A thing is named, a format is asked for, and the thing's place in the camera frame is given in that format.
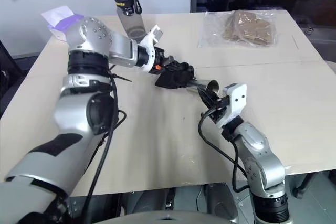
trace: plastic bag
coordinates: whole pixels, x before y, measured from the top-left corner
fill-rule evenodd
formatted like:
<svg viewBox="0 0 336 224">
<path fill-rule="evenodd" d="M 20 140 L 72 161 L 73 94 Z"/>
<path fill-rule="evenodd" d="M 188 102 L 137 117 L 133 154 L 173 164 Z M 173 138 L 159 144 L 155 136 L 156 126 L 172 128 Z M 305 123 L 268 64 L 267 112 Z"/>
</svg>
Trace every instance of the plastic bag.
<svg viewBox="0 0 336 224">
<path fill-rule="evenodd" d="M 205 13 L 198 47 L 242 44 L 268 47 L 276 43 L 275 13 L 271 10 L 235 10 Z"/>
</svg>

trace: floor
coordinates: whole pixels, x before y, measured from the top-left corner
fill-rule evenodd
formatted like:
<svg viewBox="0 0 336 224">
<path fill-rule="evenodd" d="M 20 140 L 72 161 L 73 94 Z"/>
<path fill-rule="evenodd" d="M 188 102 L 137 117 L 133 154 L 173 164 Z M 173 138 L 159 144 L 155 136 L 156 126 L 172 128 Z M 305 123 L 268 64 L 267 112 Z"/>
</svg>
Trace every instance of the floor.
<svg viewBox="0 0 336 224">
<path fill-rule="evenodd" d="M 304 175 L 286 177 L 289 211 L 295 224 L 336 224 L 336 186 L 327 172 L 319 173 L 312 181 L 303 199 L 291 195 L 291 188 L 300 185 Z M 176 190 L 174 210 L 196 211 L 196 197 L 200 186 L 180 187 Z M 253 212 L 248 191 L 234 193 L 240 224 L 253 224 Z M 198 199 L 199 209 L 206 212 L 203 193 Z"/>
</svg>

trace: metal cylinder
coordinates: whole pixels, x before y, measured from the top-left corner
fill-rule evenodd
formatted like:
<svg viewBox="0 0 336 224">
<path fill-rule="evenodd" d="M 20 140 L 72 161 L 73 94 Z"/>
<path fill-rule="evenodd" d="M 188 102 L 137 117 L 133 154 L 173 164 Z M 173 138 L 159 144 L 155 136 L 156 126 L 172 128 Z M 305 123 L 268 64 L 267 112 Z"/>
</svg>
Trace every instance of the metal cylinder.
<svg viewBox="0 0 336 224">
<path fill-rule="evenodd" d="M 219 85 L 216 80 L 191 80 L 187 84 L 187 89 L 198 93 L 198 89 L 210 90 L 218 95 Z"/>
</svg>

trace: water bottle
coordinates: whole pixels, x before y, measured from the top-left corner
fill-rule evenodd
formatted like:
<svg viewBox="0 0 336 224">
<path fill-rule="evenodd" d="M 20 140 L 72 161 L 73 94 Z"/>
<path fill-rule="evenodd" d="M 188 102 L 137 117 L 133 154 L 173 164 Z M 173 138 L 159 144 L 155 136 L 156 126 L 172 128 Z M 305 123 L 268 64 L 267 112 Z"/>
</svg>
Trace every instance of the water bottle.
<svg viewBox="0 0 336 224">
<path fill-rule="evenodd" d="M 139 0 L 115 0 L 115 3 L 117 5 L 117 14 L 127 36 L 139 43 L 146 36 Z"/>
</svg>

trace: tabletop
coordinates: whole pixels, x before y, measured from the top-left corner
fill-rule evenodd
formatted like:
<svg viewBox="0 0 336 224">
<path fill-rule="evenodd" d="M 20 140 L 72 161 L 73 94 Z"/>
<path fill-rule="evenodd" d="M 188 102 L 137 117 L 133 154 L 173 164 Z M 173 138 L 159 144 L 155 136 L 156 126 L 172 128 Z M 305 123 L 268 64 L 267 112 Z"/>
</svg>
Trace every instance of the tabletop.
<svg viewBox="0 0 336 224">
<path fill-rule="evenodd" d="M 286 174 L 336 168 L 336 75 L 284 10 L 276 11 L 278 42 L 269 48 L 241 45 L 198 48 L 204 14 L 143 15 L 147 29 L 164 32 L 157 46 L 195 68 L 199 79 L 220 87 L 247 84 L 242 113 L 264 132 Z M 117 16 L 98 17 L 124 34 Z M 67 74 L 67 44 L 51 37 L 0 120 L 0 178 L 33 147 L 53 139 L 52 111 Z M 233 166 L 199 137 L 205 105 L 185 89 L 154 86 L 157 76 L 117 66 L 119 108 L 127 119 L 115 131 L 94 194 L 229 182 Z M 219 129 L 205 121 L 209 140 L 233 156 Z M 86 195 L 103 147 L 73 192 Z"/>
</svg>

